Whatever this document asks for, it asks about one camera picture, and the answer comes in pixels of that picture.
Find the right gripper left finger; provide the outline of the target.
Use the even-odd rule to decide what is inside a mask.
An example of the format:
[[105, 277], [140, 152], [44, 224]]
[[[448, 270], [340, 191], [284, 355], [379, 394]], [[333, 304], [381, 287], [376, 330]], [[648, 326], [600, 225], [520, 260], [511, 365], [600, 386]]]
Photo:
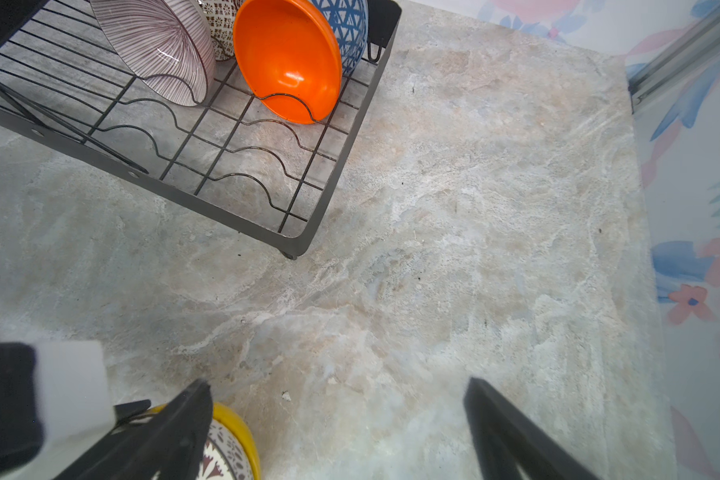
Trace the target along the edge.
[[105, 435], [59, 479], [194, 479], [213, 413], [211, 388], [198, 379], [148, 421]]

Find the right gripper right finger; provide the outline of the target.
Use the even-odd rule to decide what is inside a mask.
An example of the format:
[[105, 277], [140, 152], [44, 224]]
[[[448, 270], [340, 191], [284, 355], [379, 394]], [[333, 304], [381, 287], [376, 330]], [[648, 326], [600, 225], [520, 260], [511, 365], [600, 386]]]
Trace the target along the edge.
[[487, 381], [472, 377], [463, 405], [483, 478], [597, 479]]

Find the plain yellow bowl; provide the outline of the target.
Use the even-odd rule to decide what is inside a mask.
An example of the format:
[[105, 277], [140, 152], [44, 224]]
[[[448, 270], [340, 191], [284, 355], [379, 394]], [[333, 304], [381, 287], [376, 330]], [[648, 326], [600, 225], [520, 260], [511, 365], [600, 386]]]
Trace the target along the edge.
[[247, 424], [232, 409], [217, 402], [213, 405], [212, 420], [217, 420], [235, 435], [242, 444], [251, 463], [254, 480], [260, 480], [262, 476], [259, 453], [252, 432]]

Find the pink striped bowl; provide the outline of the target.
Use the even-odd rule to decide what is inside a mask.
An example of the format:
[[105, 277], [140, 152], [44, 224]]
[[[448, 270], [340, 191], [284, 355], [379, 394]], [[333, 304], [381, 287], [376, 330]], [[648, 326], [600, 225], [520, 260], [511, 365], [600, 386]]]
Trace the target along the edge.
[[90, 6], [117, 55], [150, 89], [181, 106], [206, 100], [216, 59], [199, 2], [106, 0]]

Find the plain orange bowl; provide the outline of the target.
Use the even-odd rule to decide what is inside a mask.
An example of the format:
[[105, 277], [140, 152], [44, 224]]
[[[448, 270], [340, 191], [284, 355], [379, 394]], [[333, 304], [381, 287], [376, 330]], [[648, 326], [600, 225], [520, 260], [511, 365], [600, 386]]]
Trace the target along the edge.
[[296, 124], [324, 120], [340, 93], [341, 54], [309, 1], [246, 1], [233, 30], [238, 67], [254, 95]]

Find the brown checker pattern bowl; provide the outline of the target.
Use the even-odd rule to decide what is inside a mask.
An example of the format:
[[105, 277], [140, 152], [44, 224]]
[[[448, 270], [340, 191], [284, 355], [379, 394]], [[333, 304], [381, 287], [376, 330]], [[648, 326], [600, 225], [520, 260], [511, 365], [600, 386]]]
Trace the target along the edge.
[[210, 27], [217, 61], [227, 61], [234, 56], [234, 22], [243, 3], [243, 0], [199, 1], [200, 8]]

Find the blue triangle pattern bowl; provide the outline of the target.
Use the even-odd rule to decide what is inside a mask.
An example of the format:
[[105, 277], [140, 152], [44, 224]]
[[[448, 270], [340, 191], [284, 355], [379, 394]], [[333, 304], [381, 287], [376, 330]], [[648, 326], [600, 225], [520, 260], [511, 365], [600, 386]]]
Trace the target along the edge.
[[339, 46], [343, 75], [349, 77], [360, 62], [368, 40], [367, 0], [311, 0], [329, 23]]

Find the white lattice yellow bowl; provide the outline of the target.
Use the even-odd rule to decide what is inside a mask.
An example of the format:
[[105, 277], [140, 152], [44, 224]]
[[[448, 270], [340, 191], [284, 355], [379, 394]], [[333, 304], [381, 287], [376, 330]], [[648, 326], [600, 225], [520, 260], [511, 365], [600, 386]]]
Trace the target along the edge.
[[217, 420], [211, 421], [197, 479], [254, 479], [253, 468], [242, 444]]

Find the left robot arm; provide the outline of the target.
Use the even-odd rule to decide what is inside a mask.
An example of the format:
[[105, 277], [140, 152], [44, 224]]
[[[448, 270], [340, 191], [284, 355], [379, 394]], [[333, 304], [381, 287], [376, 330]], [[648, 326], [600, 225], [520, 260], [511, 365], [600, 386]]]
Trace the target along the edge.
[[150, 406], [111, 403], [97, 341], [0, 342], [0, 479], [54, 479]]

